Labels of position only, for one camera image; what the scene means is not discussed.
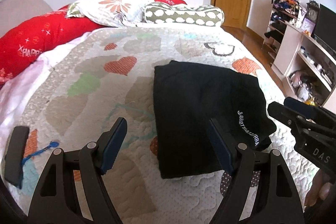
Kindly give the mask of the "right hand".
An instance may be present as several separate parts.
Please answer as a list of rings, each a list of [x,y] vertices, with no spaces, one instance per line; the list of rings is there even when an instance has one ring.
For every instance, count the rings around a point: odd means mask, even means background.
[[[310,190],[305,196],[304,212],[313,207],[318,200],[324,201],[330,193],[334,180],[325,173],[322,169],[319,169],[315,174]]]

